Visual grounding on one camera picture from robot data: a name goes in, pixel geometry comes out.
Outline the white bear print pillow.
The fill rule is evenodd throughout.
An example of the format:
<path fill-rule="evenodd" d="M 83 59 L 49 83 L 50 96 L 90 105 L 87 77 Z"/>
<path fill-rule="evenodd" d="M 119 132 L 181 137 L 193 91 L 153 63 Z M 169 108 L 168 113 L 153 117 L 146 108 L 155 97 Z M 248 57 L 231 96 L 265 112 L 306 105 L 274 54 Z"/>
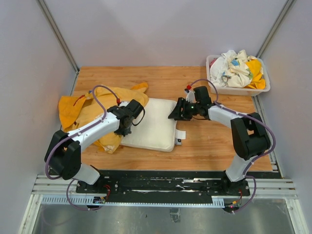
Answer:
<path fill-rule="evenodd" d="M 140 114 L 131 127 L 131 133 L 125 136 L 122 146 L 171 152 L 176 144 L 181 145 L 186 139 L 186 132 L 176 128 L 177 121 L 169 119 L 169 114 L 176 106 L 176 101 L 150 98 L 144 107 L 145 114 Z"/>

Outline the yellow pillowcase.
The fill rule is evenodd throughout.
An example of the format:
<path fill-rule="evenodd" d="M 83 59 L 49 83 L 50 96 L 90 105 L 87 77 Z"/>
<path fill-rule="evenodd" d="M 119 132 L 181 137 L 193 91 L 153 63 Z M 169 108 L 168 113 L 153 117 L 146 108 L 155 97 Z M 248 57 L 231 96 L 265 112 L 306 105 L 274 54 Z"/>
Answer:
<path fill-rule="evenodd" d="M 119 87 L 110 87 L 110 89 L 121 101 L 131 101 L 134 99 L 142 106 L 146 106 L 149 101 L 148 96 L 145 94 L 148 87 L 148 84 L 143 82 L 130 89 Z M 62 96 L 58 102 L 58 111 L 61 126 L 65 132 L 83 127 L 103 114 L 103 109 L 94 100 L 91 91 L 80 97 Z M 121 144 L 121 140 L 122 136 L 109 133 L 95 141 L 94 144 L 102 147 L 105 152 L 112 154 Z"/>

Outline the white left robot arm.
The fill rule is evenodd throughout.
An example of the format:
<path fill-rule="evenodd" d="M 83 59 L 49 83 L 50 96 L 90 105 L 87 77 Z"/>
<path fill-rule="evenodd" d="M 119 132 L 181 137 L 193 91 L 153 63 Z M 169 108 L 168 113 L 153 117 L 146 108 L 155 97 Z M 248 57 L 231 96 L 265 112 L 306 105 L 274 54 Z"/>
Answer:
<path fill-rule="evenodd" d="M 88 185 L 100 180 L 100 172 L 91 165 L 81 162 L 82 152 L 103 136 L 114 133 L 126 136 L 131 133 L 134 119 L 145 113 L 144 107 L 136 100 L 110 107 L 95 120 L 83 127 L 53 134 L 45 161 L 45 173 L 51 180 L 76 179 Z"/>

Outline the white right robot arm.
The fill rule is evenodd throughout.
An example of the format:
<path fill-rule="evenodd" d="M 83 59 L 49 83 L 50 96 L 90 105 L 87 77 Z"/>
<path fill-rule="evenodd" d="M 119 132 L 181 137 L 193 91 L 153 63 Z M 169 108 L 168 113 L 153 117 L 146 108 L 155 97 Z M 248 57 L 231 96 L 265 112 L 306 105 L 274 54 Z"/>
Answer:
<path fill-rule="evenodd" d="M 190 88 L 188 86 L 186 91 L 194 95 L 194 101 L 180 97 L 168 119 L 190 121 L 195 116 L 201 116 L 204 120 L 215 121 L 231 129 L 235 156 L 221 181 L 211 188 L 227 195 L 236 193 L 244 188 L 251 164 L 271 146 L 267 130 L 258 113 L 238 113 L 213 102 L 205 86 L 192 91 Z"/>

